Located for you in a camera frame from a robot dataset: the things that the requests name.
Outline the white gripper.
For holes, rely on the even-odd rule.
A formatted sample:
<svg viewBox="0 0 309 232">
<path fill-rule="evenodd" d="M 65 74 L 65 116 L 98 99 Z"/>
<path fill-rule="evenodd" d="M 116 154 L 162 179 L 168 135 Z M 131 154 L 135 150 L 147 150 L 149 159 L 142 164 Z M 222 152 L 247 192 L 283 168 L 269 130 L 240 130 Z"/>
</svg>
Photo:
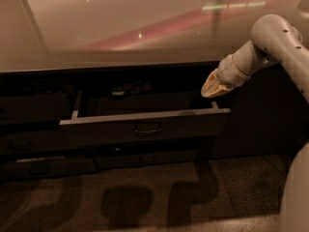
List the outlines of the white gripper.
<svg viewBox="0 0 309 232">
<path fill-rule="evenodd" d="M 250 79 L 244 73 L 232 54 L 220 61 L 218 69 L 210 73 L 205 81 L 201 95 L 204 98 L 214 98 L 231 92 L 234 88 L 242 86 Z"/>
</svg>

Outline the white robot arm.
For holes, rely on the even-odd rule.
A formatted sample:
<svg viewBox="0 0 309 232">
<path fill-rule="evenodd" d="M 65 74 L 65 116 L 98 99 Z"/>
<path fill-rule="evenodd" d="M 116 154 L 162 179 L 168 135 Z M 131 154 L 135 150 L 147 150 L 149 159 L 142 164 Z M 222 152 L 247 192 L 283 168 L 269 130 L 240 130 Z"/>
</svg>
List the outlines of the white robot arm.
<svg viewBox="0 0 309 232">
<path fill-rule="evenodd" d="M 252 26 L 250 40 L 220 61 L 201 89 L 204 98 L 225 95 L 251 75 L 280 64 L 309 102 L 309 49 L 284 17 L 267 14 Z M 309 141 L 296 154 L 282 196 L 277 232 L 309 232 Z"/>
</svg>

